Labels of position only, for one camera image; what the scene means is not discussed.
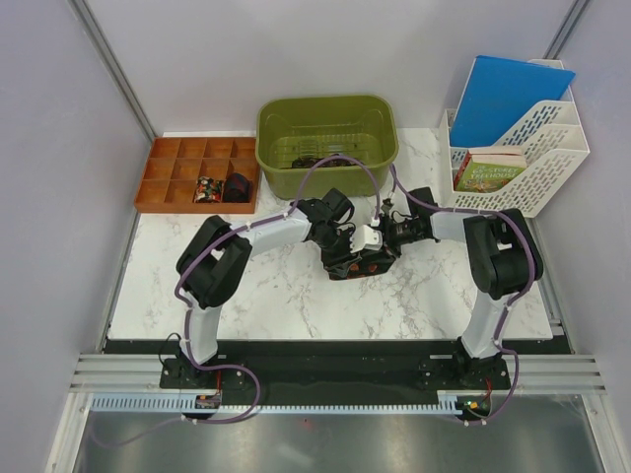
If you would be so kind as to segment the black orange floral tie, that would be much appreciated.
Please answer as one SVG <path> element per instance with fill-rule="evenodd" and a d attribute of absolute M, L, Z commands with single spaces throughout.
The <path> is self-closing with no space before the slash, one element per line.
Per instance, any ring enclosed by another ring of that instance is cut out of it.
<path fill-rule="evenodd" d="M 363 249 L 357 253 L 358 259 L 348 268 L 346 279 L 379 276 L 386 273 L 397 257 L 387 249 Z"/>

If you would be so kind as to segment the orange compartment tray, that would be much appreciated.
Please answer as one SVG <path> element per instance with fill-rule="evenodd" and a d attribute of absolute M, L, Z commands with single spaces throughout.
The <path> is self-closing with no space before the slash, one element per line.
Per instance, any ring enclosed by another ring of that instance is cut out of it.
<path fill-rule="evenodd" d="M 226 180 L 232 172 L 250 182 L 247 203 L 196 204 L 197 179 L 204 175 Z M 253 137 L 159 137 L 151 146 L 134 205 L 140 213 L 252 214 L 260 167 Z"/>

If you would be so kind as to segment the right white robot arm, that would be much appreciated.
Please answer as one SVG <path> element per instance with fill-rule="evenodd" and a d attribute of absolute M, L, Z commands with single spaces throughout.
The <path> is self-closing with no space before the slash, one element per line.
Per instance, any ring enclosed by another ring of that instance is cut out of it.
<path fill-rule="evenodd" d="M 505 326 L 517 299 L 543 274 L 540 253 L 518 209 L 489 215 L 440 210 L 428 187 L 414 190 L 407 202 L 409 215 L 399 222 L 390 201 L 382 205 L 384 249 L 398 254 L 403 245 L 423 239 L 465 244 L 476 300 L 455 352 L 439 367 L 441 376 L 458 385 L 477 387 L 505 368 Z"/>

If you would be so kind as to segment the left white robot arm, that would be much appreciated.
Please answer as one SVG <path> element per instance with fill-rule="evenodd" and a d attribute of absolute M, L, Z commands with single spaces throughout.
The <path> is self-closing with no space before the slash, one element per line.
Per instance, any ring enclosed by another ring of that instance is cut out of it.
<path fill-rule="evenodd" d="M 356 233 L 354 205 L 333 188 L 322 198 L 300 199 L 280 212 L 230 224 L 213 216 L 202 224 L 179 260 L 175 297 L 186 305 L 179 352 L 163 363 L 161 387 L 215 388 L 223 371 L 244 372 L 235 364 L 216 366 L 223 305 L 233 297 L 250 259 L 288 244 L 313 242 L 328 268 L 350 265 Z"/>

